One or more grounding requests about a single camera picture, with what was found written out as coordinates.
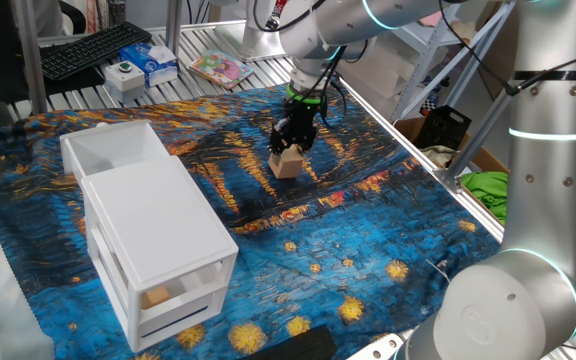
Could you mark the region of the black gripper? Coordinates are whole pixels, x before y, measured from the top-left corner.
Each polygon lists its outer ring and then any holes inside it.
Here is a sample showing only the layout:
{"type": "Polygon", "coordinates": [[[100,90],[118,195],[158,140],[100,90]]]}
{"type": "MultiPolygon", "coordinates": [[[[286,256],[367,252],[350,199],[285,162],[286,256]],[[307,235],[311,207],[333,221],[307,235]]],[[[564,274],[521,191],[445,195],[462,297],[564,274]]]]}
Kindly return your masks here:
{"type": "Polygon", "coordinates": [[[326,105],[323,102],[308,103],[291,101],[284,104],[285,119],[281,119],[271,127],[268,150],[275,155],[281,155],[289,146],[291,131],[297,131],[293,143],[301,153],[312,149],[317,136],[317,127],[313,125],[316,115],[326,118],[326,105]]]}

